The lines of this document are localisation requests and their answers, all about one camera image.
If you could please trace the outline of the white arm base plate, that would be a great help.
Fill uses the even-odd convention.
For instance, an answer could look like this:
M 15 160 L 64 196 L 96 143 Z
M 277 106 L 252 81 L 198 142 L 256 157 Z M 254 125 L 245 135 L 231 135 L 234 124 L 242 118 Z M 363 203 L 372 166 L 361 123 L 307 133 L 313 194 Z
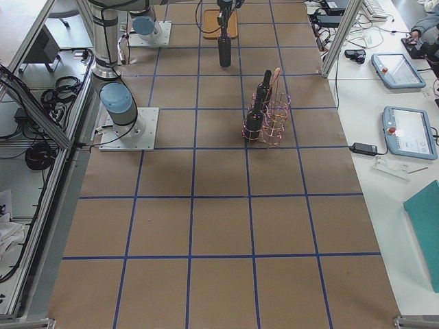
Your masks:
M 133 23 L 129 43 L 131 47 L 160 48 L 169 45 L 171 21 Z
M 138 108 L 137 121 L 125 127 L 114 125 L 106 115 L 99 149 L 101 151 L 152 151 L 155 146 L 159 108 Z

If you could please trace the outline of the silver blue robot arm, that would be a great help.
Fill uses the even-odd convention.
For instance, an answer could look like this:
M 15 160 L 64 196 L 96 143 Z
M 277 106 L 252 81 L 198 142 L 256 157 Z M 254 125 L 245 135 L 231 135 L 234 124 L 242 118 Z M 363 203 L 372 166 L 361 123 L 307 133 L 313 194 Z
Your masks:
M 143 131 L 142 120 L 132 93 L 116 72 L 119 61 L 117 49 L 118 12 L 124 11 L 132 19 L 138 35 L 149 36 L 158 27 L 155 5 L 168 1 L 89 1 L 93 19 L 95 65 L 92 85 L 107 109 L 118 138 L 134 136 Z
M 143 7 L 138 10 L 129 11 L 132 20 L 132 31 L 142 38 L 153 38 L 161 32 L 157 23 L 156 12 L 153 1 L 144 1 Z

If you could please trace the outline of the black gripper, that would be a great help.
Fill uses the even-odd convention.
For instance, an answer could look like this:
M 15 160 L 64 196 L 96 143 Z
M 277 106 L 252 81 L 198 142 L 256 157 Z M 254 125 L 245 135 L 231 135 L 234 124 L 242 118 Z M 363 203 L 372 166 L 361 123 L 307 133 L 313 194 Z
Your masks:
M 244 4 L 244 0 L 217 0 L 220 8 L 217 15 L 217 23 L 220 27 L 227 27 L 229 20 L 229 10 L 239 9 Z

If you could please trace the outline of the person hand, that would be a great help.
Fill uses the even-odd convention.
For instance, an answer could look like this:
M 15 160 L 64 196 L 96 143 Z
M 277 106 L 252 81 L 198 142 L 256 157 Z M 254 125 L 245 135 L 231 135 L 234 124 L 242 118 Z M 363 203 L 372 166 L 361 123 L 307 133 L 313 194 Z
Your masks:
M 420 38 L 420 32 L 418 30 L 413 30 L 410 32 L 410 36 L 413 39 L 419 39 Z

